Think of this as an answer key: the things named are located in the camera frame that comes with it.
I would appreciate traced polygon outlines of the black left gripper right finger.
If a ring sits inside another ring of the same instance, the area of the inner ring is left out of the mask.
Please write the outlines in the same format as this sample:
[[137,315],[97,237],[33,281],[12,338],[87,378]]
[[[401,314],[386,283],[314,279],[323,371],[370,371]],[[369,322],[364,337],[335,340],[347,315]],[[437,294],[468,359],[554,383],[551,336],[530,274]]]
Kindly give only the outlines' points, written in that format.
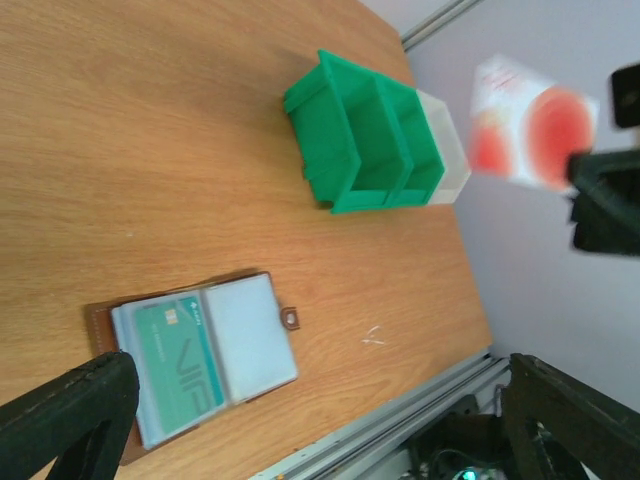
[[502,419],[524,479],[639,477],[639,413],[532,355],[510,357]]

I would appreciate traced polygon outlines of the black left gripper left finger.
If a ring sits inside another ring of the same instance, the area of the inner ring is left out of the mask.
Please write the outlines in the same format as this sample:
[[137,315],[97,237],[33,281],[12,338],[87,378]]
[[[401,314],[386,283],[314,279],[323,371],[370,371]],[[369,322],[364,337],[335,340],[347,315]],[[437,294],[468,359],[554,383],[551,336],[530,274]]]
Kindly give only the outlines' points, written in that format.
[[1,477],[112,479],[139,402],[131,355],[104,353],[1,407]]

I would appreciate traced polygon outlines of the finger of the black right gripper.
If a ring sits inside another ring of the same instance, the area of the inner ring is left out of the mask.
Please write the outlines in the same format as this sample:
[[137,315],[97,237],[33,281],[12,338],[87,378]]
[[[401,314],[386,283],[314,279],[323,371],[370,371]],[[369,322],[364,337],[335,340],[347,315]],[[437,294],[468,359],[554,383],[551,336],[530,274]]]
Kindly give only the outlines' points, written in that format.
[[577,190],[572,246],[588,253],[639,255],[639,150],[569,157],[567,179]]

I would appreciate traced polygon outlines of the teal VIP card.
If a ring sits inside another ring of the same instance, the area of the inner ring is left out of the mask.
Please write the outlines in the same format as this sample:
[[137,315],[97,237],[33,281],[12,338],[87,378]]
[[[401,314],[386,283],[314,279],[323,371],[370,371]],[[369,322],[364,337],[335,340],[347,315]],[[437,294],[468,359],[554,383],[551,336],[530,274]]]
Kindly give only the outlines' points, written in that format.
[[133,311],[145,373],[141,431],[159,444],[225,405],[199,296],[159,300]]

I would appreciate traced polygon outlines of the brown leather card holder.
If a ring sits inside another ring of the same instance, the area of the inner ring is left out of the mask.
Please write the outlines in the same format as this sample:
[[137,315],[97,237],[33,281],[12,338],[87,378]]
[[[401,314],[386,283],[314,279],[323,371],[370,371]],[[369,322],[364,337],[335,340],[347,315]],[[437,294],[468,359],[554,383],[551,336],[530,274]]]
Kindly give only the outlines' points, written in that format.
[[298,314],[267,271],[88,304],[83,314],[93,354],[128,353],[138,373],[122,465],[298,377],[289,339]]

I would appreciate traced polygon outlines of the white bin with teal cards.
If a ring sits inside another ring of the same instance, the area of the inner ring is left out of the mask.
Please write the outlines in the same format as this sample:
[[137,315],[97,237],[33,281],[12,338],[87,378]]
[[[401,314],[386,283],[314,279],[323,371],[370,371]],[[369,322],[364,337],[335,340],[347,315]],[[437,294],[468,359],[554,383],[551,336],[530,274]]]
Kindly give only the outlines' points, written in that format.
[[470,166],[445,102],[421,90],[416,93],[444,165],[428,205],[453,204],[471,175]]

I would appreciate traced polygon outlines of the green bin with red cards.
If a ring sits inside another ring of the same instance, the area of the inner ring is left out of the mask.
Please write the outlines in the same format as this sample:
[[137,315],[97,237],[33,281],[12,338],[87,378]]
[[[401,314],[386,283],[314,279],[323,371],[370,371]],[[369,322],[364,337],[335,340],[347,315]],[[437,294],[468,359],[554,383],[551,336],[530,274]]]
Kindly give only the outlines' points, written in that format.
[[382,75],[328,50],[284,95],[315,200],[333,214],[392,207],[406,166]]

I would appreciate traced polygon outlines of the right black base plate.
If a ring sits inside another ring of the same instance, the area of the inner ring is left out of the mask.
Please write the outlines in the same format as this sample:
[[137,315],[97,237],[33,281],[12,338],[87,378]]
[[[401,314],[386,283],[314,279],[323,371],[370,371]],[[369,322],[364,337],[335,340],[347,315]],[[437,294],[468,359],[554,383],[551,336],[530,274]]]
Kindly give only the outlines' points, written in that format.
[[493,479],[503,472],[508,442],[499,417],[467,394],[405,442],[414,479]]

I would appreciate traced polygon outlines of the aluminium front rail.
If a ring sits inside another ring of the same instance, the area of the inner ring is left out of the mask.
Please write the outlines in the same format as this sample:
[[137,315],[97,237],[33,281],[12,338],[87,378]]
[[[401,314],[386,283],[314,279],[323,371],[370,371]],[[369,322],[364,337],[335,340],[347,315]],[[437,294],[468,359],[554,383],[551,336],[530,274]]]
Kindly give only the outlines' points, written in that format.
[[392,478],[410,466],[402,444],[469,397],[482,413],[495,410],[495,388],[510,380],[509,362],[488,350],[463,360],[371,413],[255,474],[255,479],[365,479],[376,469]]

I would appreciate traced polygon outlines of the right aluminium frame post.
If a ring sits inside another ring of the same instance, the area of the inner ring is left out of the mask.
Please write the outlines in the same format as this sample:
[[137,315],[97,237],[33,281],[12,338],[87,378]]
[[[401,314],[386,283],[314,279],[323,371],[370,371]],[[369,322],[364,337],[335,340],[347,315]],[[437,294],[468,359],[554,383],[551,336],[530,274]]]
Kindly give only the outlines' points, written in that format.
[[404,52],[408,53],[469,10],[482,3],[483,0],[446,1],[442,7],[431,13],[426,19],[422,20],[401,36]]

